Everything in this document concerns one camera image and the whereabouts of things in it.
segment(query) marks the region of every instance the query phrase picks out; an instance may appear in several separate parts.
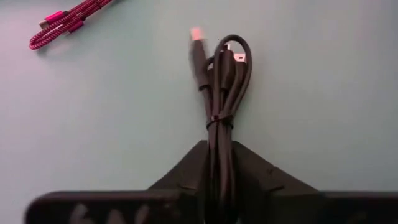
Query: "black cable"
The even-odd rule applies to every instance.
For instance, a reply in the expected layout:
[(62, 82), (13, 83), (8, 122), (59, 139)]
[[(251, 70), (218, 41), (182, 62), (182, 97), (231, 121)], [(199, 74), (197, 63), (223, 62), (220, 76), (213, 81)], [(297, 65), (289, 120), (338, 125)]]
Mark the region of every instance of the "black cable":
[[(222, 39), (214, 56), (206, 59), (200, 29), (192, 29), (191, 60), (199, 90), (205, 98), (210, 155), (206, 194), (206, 224), (236, 223), (235, 173), (232, 158), (233, 118), (246, 92), (252, 70), (248, 43), (238, 35)], [(242, 45), (244, 57), (234, 58), (229, 41)]]

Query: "usb cable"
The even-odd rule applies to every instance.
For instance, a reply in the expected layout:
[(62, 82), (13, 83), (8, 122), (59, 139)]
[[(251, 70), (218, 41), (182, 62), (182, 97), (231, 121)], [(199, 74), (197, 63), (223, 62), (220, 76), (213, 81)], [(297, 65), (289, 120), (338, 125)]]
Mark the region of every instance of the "usb cable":
[(85, 0), (69, 11), (58, 11), (47, 16), (40, 23), (42, 31), (31, 38), (29, 48), (32, 50), (39, 49), (64, 32), (75, 32), (83, 26), (83, 21), (88, 16), (100, 10), (109, 2), (111, 0)]
[[(252, 57), (248, 43), (238, 35), (222, 39), (214, 56), (206, 58), (203, 33), (191, 29), (191, 61), (198, 89), (205, 99), (210, 166), (206, 189), (207, 224), (236, 223), (236, 181), (232, 156), (233, 118), (249, 85)], [(242, 45), (234, 54), (229, 41)]]

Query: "table surface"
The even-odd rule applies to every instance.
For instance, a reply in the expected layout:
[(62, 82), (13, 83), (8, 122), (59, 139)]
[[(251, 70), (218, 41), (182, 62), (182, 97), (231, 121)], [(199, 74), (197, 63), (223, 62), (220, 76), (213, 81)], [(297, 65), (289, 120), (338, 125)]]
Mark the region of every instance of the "table surface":
[(252, 48), (234, 139), (319, 189), (398, 189), (398, 1), (118, 0), (42, 50), (79, 0), (0, 1), (0, 220), (54, 190), (144, 189), (201, 139), (189, 28)]

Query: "black holder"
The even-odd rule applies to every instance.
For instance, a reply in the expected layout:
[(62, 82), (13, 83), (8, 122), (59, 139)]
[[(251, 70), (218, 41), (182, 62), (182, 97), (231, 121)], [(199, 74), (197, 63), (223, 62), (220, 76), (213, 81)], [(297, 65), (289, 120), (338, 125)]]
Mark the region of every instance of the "black holder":
[[(239, 218), (254, 223), (397, 223), (398, 194), (319, 192), (233, 142)], [(148, 190), (54, 192), (35, 199), (26, 224), (203, 224), (208, 167), (200, 141)]]

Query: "light blue surface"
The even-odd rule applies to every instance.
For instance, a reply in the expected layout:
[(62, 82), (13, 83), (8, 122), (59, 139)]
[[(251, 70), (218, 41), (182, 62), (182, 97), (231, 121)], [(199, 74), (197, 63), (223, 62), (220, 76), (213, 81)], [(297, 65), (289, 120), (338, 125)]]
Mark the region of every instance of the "light blue surface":
[(254, 70), (235, 140), (319, 189), (398, 190), (398, 1), (119, 0), (41, 51), (79, 0), (0, 1), (0, 221), (53, 190), (144, 189), (206, 138), (188, 30)]

